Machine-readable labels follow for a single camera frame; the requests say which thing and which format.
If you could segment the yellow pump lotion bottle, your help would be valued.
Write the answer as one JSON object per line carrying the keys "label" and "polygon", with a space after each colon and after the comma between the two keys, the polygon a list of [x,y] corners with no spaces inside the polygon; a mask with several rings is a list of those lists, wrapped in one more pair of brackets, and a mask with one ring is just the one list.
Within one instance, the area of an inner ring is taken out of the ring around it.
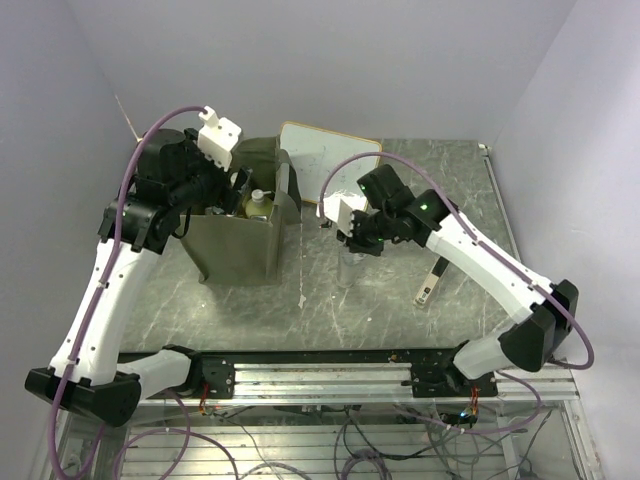
{"label": "yellow pump lotion bottle", "polygon": [[273,200],[270,198],[271,191],[254,189],[244,207],[245,216],[266,215],[270,218],[273,211]]}

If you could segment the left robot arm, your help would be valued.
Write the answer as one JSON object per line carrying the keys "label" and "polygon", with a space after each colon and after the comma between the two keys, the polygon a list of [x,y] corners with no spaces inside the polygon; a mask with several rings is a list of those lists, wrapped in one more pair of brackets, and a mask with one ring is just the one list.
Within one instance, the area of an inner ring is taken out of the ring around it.
{"label": "left robot arm", "polygon": [[103,214],[90,283],[72,327],[49,365],[29,371],[25,388],[56,409],[111,427],[165,389],[192,397],[203,387],[200,352],[167,345],[128,363],[119,348],[136,298],[170,238],[181,239],[198,209],[237,211],[250,171],[232,181],[238,127],[157,129],[135,150],[118,196]]}

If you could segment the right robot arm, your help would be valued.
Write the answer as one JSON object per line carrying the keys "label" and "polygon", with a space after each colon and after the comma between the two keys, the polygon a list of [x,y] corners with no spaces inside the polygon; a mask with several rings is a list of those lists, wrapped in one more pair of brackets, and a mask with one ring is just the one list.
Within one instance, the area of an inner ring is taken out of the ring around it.
{"label": "right robot arm", "polygon": [[358,182],[373,212],[338,207],[338,239],[353,254],[378,256],[387,242],[414,242],[469,276],[509,315],[511,323],[455,347],[441,366],[442,387],[459,396],[476,379],[517,367],[539,371],[572,330],[579,292],[568,280],[554,283],[499,248],[434,189],[414,195],[389,165]]}

